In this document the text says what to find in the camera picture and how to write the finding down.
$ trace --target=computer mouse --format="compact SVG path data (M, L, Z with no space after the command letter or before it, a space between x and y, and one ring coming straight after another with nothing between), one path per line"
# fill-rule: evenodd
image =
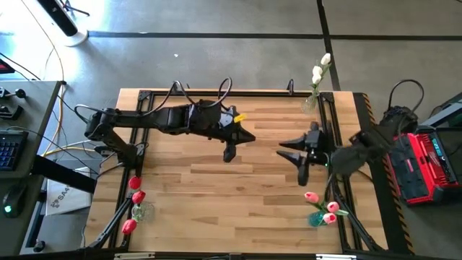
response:
M18 217L24 209L27 185L14 184L3 197L3 213L6 217Z

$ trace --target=wooden tabletop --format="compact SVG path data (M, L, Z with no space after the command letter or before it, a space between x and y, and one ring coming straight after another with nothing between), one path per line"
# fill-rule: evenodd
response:
M134 110L139 91L122 89L117 108ZM359 131L353 95L335 92L334 97L342 141L348 144L348 138ZM308 185L300 187L295 167L276 154L284 150L280 141L300 137L311 121L321 122L317 108L310 114L301 111L302 101L298 97L228 97L225 105L246 113L242 125L256 136L256 141L237 146L231 163L222 161L225 145L217 140L151 130L141 188L147 193L145 201L154 205L154 217L139 223L130 251L340 253L337 224L310 227L307 216L315 208L303 198L307 191L323 193L326 168L310 166ZM171 97L166 106L187 102L184 97ZM116 131L129 139L130 129ZM113 158L103 169L115 163ZM370 174L367 166L362 170ZM114 170L98 181L85 230L88 243L113 216L121 175L121 169ZM359 220L387 248L373 184L359 174L351 177L351 183ZM347 221L346 227L353 245Z

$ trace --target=sticker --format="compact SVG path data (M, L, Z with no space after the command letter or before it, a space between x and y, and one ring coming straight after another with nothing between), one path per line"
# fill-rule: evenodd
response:
M246 119L247 115L246 114L240 114L239 116L234 117L234 122L241 122L242 120Z

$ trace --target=gray floor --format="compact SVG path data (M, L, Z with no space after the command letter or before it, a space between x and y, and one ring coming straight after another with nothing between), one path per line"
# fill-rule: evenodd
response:
M71 2L91 13L90 17L73 16L79 26L102 32L322 33L316 0ZM45 71L51 45L21 2L0 3L0 7L0 51L40 77L61 79L54 53ZM324 7L331 34L462 33L462 4L455 0L324 0ZM461 91L460 41L333 40L332 46L341 89L367 93L376 118L381 118L388 93L400 79L413 78L424 85L425 99L417 110L420 121L436 105ZM76 48L57 47L69 83L66 101L100 108L114 106L122 87L169 87L177 79L192 87L215 88L231 76L236 88L280 89L293 78L296 89L307 89L311 68L325 53L323 40L90 38ZM330 80L322 88L332 90ZM402 87L396 91L393 104L412 107L418 93L411 84ZM69 142L84 139L84 125L75 123L76 119L65 110ZM52 120L47 136L55 127ZM418 254L460 258L462 205L405 211ZM71 220L45 222L44 230L56 228L50 223L60 225L62 236L70 238L66 247L52 242L53 250L79 247L79 236L72 235L75 230L65 231L67 222ZM41 235L44 240L56 241L47 231Z

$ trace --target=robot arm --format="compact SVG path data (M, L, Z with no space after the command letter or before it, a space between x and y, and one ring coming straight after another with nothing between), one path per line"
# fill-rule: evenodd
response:
M235 106L223 108L221 103L200 100L189 105L160 108L146 113L106 108L90 116L84 135L96 142L104 142L116 152L120 163L134 168L137 163L137 148L125 143L114 132L114 127L157 129L164 134L197 134L208 139L226 142L223 160L229 163L236 156L236 145L255 141L255 136L246 131L238 120Z

